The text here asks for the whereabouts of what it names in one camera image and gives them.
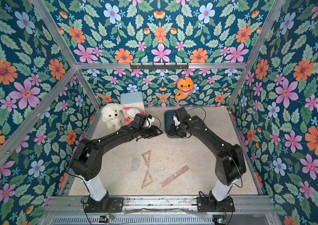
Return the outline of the teal plastic storage box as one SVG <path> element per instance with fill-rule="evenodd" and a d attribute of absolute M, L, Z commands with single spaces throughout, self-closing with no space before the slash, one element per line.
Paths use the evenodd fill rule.
<path fill-rule="evenodd" d="M 187 133 L 180 130 L 179 126 L 175 125 L 175 110 L 168 110 L 164 113 L 165 133 L 168 138 L 185 138 Z"/>

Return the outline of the pink long straight ruler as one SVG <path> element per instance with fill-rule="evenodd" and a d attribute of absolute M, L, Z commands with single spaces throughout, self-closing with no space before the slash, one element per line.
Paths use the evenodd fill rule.
<path fill-rule="evenodd" d="M 174 181 L 176 178 L 178 178 L 179 176 L 181 176 L 182 174 L 184 174 L 186 171 L 188 171 L 190 168 L 188 165 L 185 165 L 184 167 L 182 167 L 181 169 L 179 169 L 178 171 L 174 172 L 173 174 L 171 174 L 170 176 L 168 176 L 167 178 L 165 178 L 161 183 L 161 187 L 165 187 L 166 185 L 168 185 L 169 183 L 171 183 L 172 181 Z"/>

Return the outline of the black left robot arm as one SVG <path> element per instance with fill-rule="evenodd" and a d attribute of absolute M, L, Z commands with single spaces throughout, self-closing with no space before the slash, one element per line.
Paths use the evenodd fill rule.
<path fill-rule="evenodd" d="M 114 133 L 93 140 L 83 139 L 79 143 L 70 168 L 84 182 L 93 201 L 102 202 L 109 196 L 99 176 L 103 156 L 121 144 L 163 134 L 159 127 L 152 124 L 154 120 L 151 115 L 138 113 L 129 125 L 120 127 Z"/>

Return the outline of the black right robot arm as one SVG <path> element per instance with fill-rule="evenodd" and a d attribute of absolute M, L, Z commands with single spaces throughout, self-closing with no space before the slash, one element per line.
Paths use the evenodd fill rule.
<path fill-rule="evenodd" d="M 218 178 L 216 185 L 210 191 L 210 200 L 219 203 L 229 197 L 229 193 L 242 175 L 247 171 L 240 145 L 231 145 L 217 136 L 198 116 L 191 116 L 184 107 L 174 111 L 174 123 L 168 134 L 172 137 L 186 138 L 186 135 L 196 137 L 215 156 L 215 174 Z"/>

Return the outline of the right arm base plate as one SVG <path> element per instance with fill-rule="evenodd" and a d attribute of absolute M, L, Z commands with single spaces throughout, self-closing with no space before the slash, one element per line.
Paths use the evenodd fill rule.
<path fill-rule="evenodd" d="M 230 196 L 220 202 L 214 197 L 199 196 L 196 203 L 198 212 L 235 212 L 234 202 Z"/>

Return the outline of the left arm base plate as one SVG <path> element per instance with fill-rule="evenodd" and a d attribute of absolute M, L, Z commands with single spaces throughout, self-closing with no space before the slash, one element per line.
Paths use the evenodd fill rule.
<path fill-rule="evenodd" d="M 122 211 L 123 202 L 124 198 L 122 197 L 104 198 L 99 202 L 89 198 L 87 202 L 84 203 L 84 211 L 86 213 L 117 213 Z"/>

